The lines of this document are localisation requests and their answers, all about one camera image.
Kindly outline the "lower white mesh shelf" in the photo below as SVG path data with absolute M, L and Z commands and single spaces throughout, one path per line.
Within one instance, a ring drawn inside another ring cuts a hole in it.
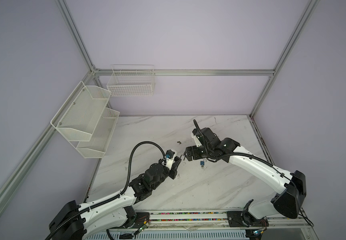
M 113 109 L 104 108 L 103 114 L 93 132 L 89 142 L 79 142 L 77 151 L 85 159 L 103 158 L 108 149 L 110 140 L 114 133 L 120 112 Z

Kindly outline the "white mesh shelf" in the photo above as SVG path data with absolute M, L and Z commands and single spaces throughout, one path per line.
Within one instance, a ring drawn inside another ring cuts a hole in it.
M 111 92 L 79 82 L 50 124 L 69 142 L 91 140 Z
M 110 140 L 114 133 L 120 112 L 113 109 L 104 108 L 103 114 L 93 132 L 89 142 L 79 142 L 77 151 L 85 159 L 103 158 L 108 149 Z

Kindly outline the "upper white mesh shelf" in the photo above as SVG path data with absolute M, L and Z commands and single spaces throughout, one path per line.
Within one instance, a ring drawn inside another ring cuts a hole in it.
M 79 82 L 50 124 L 69 142 L 91 140 L 111 92 Z

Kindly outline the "aluminium frame profiles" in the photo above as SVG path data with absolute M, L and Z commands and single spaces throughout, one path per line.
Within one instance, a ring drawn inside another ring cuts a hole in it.
M 77 26 L 72 18 L 70 9 L 66 1 L 56 1 L 56 6 L 58 7 L 63 20 L 66 23 L 66 26 L 69 32 L 72 35 L 72 38 L 77 45 L 80 53 L 83 56 L 83 61 L 88 66 L 88 72 L 83 78 L 83 83 L 88 83 L 94 77 L 98 76 L 107 76 L 111 75 L 111 70 L 105 69 L 94 69 L 94 66 L 88 57 L 87 50 L 83 44 L 83 40 L 77 30 Z M 269 80 L 264 85 L 264 88 L 259 95 L 257 102 L 255 103 L 250 117 L 254 117 L 258 112 L 263 100 L 265 99 L 269 89 L 273 85 L 275 79 L 277 78 L 280 70 L 282 69 L 284 63 L 286 62 L 290 52 L 294 48 L 294 45 L 299 39 L 301 32 L 304 30 L 305 25 L 312 16 L 315 8 L 318 5 L 318 1 L 308 1 L 305 9 L 302 12 L 301 17 L 299 18 L 288 42 L 283 49 L 278 62 L 275 65 L 273 70 L 259 70 L 259 69 L 229 69 L 229 70 L 156 70 L 155 74 L 157 76 L 268 76 Z M 24 180 L 27 178 L 32 167 L 36 163 L 38 156 L 41 154 L 45 146 L 50 141 L 53 136 L 56 128 L 49 124 L 43 133 L 40 135 L 38 140 L 34 143 L 31 149 L 27 152 L 23 160 L 20 162 L 18 167 L 14 170 L 12 175 L 4 183 L 0 189 L 0 217 L 4 211 L 9 206 L 13 197 L 16 195 L 18 189 L 21 187 Z

